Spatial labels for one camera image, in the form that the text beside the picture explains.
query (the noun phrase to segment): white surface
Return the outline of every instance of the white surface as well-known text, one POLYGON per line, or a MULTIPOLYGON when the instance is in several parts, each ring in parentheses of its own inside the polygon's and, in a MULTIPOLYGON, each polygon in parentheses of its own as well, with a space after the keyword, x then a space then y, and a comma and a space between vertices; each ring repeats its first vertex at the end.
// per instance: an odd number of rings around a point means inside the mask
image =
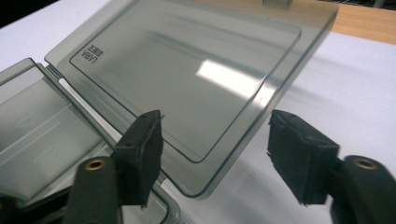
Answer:
MULTIPOLYGON (((106 0, 59 1, 0 29, 0 71, 37 63, 106 0)), ((340 158, 362 155, 396 176, 396 46, 330 34, 279 102, 341 145, 340 158)), ((191 223, 332 223, 327 206, 297 203, 276 173, 263 125, 214 193, 187 199, 165 186, 191 223)))

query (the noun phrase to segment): white table surface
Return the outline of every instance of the white table surface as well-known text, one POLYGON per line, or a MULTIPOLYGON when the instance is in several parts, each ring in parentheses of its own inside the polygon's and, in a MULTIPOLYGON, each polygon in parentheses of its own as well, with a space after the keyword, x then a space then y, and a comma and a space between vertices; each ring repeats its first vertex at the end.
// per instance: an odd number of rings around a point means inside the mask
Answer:
MULTIPOLYGON (((107 0, 63 0, 0 29, 0 71, 24 59, 44 62, 57 43, 107 0)), ((341 146, 339 158, 361 155, 396 176, 396 46, 330 33, 276 109, 294 113, 341 146)), ((266 122, 202 201, 168 182, 190 223, 332 223, 326 205, 297 203, 266 155, 266 122)))

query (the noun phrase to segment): hinged plastic lid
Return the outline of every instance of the hinged plastic lid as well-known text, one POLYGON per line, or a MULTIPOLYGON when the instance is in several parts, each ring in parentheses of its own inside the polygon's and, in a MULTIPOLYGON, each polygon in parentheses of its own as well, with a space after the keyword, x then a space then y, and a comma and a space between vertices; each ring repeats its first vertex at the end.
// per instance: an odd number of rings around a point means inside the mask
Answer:
POLYGON ((120 133, 160 109, 163 171, 197 197, 227 172, 336 15, 333 4, 268 5, 112 1, 46 60, 120 133))

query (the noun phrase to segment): wooden surface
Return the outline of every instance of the wooden surface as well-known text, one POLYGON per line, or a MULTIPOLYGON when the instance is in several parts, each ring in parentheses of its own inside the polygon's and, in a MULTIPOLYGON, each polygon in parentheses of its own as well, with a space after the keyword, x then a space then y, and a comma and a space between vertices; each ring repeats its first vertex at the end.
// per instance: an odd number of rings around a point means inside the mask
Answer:
POLYGON ((339 4, 332 31, 396 44, 396 11, 339 4))

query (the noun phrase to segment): black clamp jaw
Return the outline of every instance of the black clamp jaw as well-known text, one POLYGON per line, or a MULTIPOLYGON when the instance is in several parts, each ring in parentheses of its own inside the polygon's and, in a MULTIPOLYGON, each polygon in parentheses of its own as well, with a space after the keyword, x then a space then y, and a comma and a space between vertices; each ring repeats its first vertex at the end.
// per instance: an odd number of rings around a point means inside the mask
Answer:
POLYGON ((146 206, 161 170, 163 137, 158 110, 139 116, 110 157, 82 162, 73 186, 22 209, 0 198, 0 224, 122 223, 120 207, 146 206))
POLYGON ((339 146, 301 118, 274 110, 268 155, 299 203, 333 197, 336 224, 395 224, 396 181, 378 161, 337 158, 339 146))

